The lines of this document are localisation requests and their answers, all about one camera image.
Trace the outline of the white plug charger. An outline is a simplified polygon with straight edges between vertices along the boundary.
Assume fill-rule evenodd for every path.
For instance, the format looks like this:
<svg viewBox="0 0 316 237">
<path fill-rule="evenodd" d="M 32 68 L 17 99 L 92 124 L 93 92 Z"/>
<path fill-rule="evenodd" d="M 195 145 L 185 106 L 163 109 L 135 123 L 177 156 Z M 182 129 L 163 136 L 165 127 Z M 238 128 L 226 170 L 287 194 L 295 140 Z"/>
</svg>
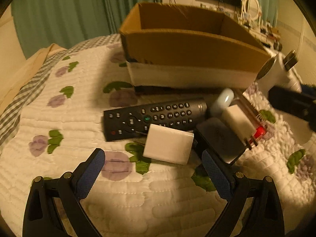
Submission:
<svg viewBox="0 0 316 237">
<path fill-rule="evenodd" d="M 250 140 L 257 144 L 257 141 L 254 140 L 257 130 L 238 105 L 225 108 L 221 117 L 249 150 L 252 149 Z"/>
</svg>

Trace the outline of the brown cardboard box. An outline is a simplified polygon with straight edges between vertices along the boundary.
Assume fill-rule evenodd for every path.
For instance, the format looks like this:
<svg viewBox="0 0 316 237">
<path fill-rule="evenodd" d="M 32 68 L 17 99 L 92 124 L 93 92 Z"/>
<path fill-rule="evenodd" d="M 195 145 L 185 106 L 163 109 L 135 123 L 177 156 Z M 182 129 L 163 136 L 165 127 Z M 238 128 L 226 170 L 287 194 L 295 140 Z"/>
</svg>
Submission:
<svg viewBox="0 0 316 237">
<path fill-rule="evenodd" d="M 224 13 L 188 5 L 138 3 L 119 33 L 135 86 L 245 89 L 270 59 Z"/>
</svg>

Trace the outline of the white floral quilted blanket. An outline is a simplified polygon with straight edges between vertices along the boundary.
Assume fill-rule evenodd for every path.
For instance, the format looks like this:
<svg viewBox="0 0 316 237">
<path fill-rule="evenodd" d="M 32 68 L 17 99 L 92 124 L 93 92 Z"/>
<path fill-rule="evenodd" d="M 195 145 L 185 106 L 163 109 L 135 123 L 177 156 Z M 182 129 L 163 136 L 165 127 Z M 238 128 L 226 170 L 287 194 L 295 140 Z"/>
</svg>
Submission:
<svg viewBox="0 0 316 237">
<path fill-rule="evenodd" d="M 43 66 L 42 93 L 21 110 L 1 154 L 1 214 L 17 236 L 33 179 L 73 171 L 95 148 L 115 159 L 82 201 L 103 236 L 204 236 L 225 207 L 195 153 L 185 166 L 144 162 L 143 140 L 105 140 L 104 110 L 165 99 L 134 96 L 127 69 L 115 62 L 120 52 L 119 44 L 73 48 Z"/>
</svg>

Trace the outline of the white oval vanity mirror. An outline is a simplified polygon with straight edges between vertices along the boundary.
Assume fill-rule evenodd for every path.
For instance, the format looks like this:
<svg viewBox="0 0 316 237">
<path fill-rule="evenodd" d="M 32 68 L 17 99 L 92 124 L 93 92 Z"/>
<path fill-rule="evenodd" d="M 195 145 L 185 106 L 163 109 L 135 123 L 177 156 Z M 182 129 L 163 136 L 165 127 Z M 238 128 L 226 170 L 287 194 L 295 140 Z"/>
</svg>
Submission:
<svg viewBox="0 0 316 237">
<path fill-rule="evenodd" d="M 247 21 L 260 22 L 262 16 L 261 5 L 258 0 L 243 0 L 242 16 Z"/>
</svg>

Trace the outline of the white dressing table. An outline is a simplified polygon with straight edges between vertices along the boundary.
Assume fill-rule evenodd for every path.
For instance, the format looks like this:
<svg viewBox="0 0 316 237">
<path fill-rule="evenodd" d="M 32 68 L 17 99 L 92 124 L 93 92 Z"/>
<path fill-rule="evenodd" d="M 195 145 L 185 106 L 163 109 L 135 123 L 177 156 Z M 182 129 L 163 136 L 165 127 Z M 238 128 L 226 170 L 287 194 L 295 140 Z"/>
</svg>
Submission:
<svg viewBox="0 0 316 237">
<path fill-rule="evenodd" d="M 238 23 L 263 46 L 278 52 L 282 51 L 281 35 L 277 28 L 265 26 L 250 19 L 239 18 Z"/>
</svg>

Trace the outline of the red and clear packet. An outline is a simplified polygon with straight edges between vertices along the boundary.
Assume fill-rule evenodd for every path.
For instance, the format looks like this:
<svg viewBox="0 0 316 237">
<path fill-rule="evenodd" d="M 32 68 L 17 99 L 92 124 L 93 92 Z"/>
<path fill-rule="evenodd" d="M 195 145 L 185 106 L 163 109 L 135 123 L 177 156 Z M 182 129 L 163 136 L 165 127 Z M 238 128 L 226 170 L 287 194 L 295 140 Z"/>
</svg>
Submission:
<svg viewBox="0 0 316 237">
<path fill-rule="evenodd" d="M 252 138 L 249 139 L 249 143 L 252 146 L 257 146 L 258 141 L 263 139 L 264 135 L 267 133 L 266 128 L 262 124 L 262 117 L 252 103 L 243 95 L 239 89 L 234 90 L 235 99 L 234 103 L 237 104 L 246 117 L 250 120 L 256 132 L 253 135 L 255 141 Z"/>
</svg>

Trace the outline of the green curtain left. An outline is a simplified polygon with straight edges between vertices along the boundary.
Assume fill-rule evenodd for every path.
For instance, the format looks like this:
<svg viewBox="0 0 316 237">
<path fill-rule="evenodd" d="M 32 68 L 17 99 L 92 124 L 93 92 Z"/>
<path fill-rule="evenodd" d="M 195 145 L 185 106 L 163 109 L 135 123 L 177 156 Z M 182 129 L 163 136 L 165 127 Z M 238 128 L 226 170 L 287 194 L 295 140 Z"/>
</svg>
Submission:
<svg viewBox="0 0 316 237">
<path fill-rule="evenodd" d="M 118 32 L 138 2 L 162 0 L 13 0 L 11 11 L 26 58 L 52 43 L 69 49 Z"/>
</svg>

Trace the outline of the pale blue oval case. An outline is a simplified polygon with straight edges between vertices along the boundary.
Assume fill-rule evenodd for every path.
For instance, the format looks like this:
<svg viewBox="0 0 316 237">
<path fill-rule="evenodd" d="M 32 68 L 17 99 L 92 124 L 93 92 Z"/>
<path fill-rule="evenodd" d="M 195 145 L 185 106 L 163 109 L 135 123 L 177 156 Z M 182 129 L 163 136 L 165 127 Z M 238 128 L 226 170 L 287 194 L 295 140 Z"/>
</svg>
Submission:
<svg viewBox="0 0 316 237">
<path fill-rule="evenodd" d="M 222 115 L 223 111 L 230 106 L 234 96 L 232 89 L 225 88 L 211 105 L 209 109 L 211 116 L 218 117 Z"/>
</svg>

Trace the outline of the black TV remote control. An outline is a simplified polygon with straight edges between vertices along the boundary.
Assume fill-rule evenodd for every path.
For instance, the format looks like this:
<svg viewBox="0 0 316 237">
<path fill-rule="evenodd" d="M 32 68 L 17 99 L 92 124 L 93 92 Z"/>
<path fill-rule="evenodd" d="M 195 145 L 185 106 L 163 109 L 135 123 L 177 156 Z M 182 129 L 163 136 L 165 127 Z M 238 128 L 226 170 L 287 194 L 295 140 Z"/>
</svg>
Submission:
<svg viewBox="0 0 316 237">
<path fill-rule="evenodd" d="M 191 131 L 207 118 L 207 110 L 203 98 L 106 110 L 103 112 L 103 133 L 105 140 L 110 142 L 143 137 L 151 124 Z"/>
</svg>

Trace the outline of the white square charger block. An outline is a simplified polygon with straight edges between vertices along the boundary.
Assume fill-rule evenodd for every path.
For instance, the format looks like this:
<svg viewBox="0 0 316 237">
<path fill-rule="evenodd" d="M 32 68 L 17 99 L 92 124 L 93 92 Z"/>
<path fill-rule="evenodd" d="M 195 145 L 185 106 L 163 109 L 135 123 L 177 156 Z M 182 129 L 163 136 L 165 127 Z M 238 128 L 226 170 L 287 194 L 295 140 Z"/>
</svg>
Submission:
<svg viewBox="0 0 316 237">
<path fill-rule="evenodd" d="M 143 156 L 158 161 L 186 165 L 192 149 L 194 134 L 151 124 Z"/>
</svg>

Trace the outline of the black power adapter block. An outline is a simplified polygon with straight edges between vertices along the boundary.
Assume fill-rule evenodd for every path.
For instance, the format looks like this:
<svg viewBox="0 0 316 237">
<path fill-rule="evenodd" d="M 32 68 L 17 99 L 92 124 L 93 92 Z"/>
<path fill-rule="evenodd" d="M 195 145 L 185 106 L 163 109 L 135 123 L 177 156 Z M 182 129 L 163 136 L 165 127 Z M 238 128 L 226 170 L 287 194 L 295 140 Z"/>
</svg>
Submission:
<svg viewBox="0 0 316 237">
<path fill-rule="evenodd" d="M 246 150 L 238 136 L 218 118 L 209 118 L 194 130 L 194 150 L 201 158 L 202 152 L 212 148 L 227 164 L 233 164 Z"/>
</svg>

